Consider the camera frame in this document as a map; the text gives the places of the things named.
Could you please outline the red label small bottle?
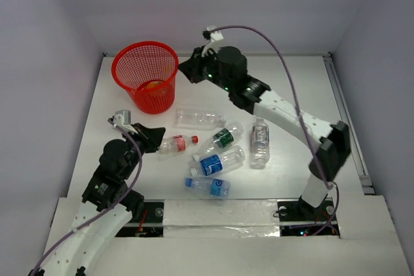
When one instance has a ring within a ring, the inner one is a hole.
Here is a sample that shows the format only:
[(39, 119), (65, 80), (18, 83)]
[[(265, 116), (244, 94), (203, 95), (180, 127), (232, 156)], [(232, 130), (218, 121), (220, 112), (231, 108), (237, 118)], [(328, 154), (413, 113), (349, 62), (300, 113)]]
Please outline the red label small bottle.
[(180, 153), (184, 152), (187, 147), (197, 145), (199, 142), (198, 136), (177, 135), (162, 140), (158, 151), (161, 154)]

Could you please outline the orange plastic bottle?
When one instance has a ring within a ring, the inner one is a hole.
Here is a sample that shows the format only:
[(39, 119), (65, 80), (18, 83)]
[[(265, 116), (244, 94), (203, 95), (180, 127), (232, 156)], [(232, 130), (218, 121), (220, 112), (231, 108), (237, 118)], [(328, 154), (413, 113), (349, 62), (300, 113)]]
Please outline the orange plastic bottle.
[(145, 83), (144, 89), (153, 89), (160, 85), (162, 85), (164, 82), (162, 80), (153, 80)]

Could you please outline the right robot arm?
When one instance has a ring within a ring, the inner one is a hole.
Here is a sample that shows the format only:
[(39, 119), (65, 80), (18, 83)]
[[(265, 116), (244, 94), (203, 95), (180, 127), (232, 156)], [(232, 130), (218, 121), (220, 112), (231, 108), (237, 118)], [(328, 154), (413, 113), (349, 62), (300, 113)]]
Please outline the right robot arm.
[(190, 58), (178, 65), (191, 83), (212, 82), (228, 93), (236, 107), (277, 125), (312, 148), (310, 177), (299, 198), (298, 212), (303, 218), (314, 218), (351, 154), (349, 126), (343, 121), (320, 120), (284, 100), (265, 82), (249, 75), (247, 58), (238, 48), (209, 50), (206, 55), (202, 51), (195, 48)]

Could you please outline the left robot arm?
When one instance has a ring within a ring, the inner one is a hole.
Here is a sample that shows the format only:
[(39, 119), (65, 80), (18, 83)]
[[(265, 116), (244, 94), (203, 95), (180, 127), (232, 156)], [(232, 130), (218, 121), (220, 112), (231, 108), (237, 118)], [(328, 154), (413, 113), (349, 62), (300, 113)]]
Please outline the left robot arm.
[(114, 118), (108, 122), (122, 138), (105, 144), (68, 232), (45, 252), (30, 275), (90, 275), (121, 228), (142, 216), (144, 196), (133, 186), (143, 155), (157, 151), (166, 130), (139, 123), (118, 125)]

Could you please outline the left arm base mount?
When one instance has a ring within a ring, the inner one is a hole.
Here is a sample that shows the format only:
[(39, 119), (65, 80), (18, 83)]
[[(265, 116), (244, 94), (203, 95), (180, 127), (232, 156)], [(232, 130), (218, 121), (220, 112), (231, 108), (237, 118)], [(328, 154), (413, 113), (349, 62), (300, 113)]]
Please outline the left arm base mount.
[(122, 227), (116, 237), (163, 237), (163, 216), (163, 200), (146, 200), (142, 214)]

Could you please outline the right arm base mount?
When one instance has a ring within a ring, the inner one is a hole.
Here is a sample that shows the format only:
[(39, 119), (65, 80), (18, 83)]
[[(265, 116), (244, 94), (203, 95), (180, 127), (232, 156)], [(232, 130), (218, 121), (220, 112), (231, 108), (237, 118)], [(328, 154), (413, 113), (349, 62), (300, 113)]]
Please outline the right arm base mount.
[(334, 202), (325, 199), (318, 208), (299, 200), (278, 200), (273, 217), (279, 220), (282, 237), (340, 236)]

